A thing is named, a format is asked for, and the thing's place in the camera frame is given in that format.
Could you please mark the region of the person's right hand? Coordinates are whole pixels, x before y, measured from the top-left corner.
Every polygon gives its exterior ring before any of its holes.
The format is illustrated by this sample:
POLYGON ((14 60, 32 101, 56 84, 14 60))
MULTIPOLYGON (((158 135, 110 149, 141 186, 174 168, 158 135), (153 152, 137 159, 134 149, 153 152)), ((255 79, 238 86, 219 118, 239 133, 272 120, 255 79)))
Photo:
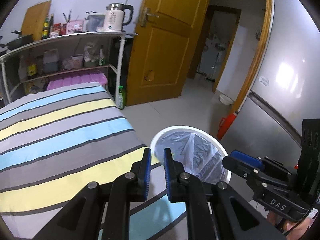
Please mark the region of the person's right hand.
MULTIPOLYGON (((269 211, 266 219, 272 225, 276 225, 278 220, 280 219, 280 216, 275 214, 274 212, 269 211)), ((310 226, 312 226, 314 221, 315 219, 306 218, 298 226, 296 226, 297 223, 286 220, 283 225, 284 230, 289 231, 289 233, 286 236, 286 239, 289 239, 289 240, 300 239, 307 232, 310 226)))

